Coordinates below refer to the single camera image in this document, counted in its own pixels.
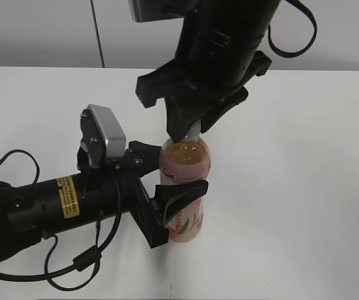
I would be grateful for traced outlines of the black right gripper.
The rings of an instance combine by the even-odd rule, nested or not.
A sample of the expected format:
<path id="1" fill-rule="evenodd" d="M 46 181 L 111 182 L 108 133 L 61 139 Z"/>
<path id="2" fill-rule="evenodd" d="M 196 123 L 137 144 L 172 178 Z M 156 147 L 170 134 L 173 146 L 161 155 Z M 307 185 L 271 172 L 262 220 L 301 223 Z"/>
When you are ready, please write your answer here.
<path id="1" fill-rule="evenodd" d="M 186 137 L 197 121 L 200 121 L 200 132 L 206 133 L 224 114 L 244 102 L 248 97 L 244 85 L 254 76 L 265 75 L 271 63 L 268 56 L 257 51 L 240 82 L 233 87 L 221 88 L 193 78 L 171 60 L 155 71 L 139 76 L 135 93 L 145 108 L 155 106 L 158 99 L 165 98 L 167 133 L 177 143 Z M 186 100 L 190 98 L 204 101 Z M 220 104 L 211 106 L 205 101 Z"/>

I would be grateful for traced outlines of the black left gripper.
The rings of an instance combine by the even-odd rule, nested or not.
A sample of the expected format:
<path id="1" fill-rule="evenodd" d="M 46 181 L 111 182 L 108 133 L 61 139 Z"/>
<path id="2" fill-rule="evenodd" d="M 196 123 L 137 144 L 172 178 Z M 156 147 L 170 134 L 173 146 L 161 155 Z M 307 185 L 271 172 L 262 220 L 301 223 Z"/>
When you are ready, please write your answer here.
<path id="1" fill-rule="evenodd" d="M 78 150 L 77 167 L 81 173 L 77 188 L 82 192 L 81 210 L 86 216 L 95 213 L 96 217 L 103 214 L 105 218 L 116 218 L 100 249 L 111 243 L 124 213 L 130 213 L 151 248 L 168 243 L 169 232 L 164 225 L 207 193 L 206 180 L 156 185 L 153 210 L 141 178 L 159 169 L 161 150 L 161 146 L 131 141 L 123 158 L 107 161 L 99 168 L 91 168 L 85 151 Z"/>

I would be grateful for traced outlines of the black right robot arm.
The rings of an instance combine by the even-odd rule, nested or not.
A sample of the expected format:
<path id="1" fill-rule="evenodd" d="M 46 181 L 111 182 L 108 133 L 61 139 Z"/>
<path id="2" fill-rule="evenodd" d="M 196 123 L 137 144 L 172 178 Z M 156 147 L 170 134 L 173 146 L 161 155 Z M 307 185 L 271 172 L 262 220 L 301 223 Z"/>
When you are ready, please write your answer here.
<path id="1" fill-rule="evenodd" d="M 195 122 L 206 133 L 248 97 L 245 84 L 271 60 L 258 50 L 279 1 L 199 1 L 184 17 L 173 60 L 137 79 L 145 108 L 165 101 L 167 133 L 182 140 Z"/>

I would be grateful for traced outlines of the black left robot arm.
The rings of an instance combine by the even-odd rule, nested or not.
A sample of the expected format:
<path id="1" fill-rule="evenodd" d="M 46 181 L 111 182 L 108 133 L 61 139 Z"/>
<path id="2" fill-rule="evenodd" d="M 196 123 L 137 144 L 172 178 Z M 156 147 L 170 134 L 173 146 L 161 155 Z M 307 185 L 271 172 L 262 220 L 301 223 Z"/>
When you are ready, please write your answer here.
<path id="1" fill-rule="evenodd" d="M 90 156 L 81 149 L 77 174 L 21 187 L 0 181 L 0 262 L 48 234 L 118 213 L 132 215 L 151 248 L 167 243 L 169 221 L 205 195 L 208 182 L 158 185 L 149 197 L 141 179 L 158 169 L 160 151 L 158 146 L 132 141 L 120 159 L 91 166 Z"/>

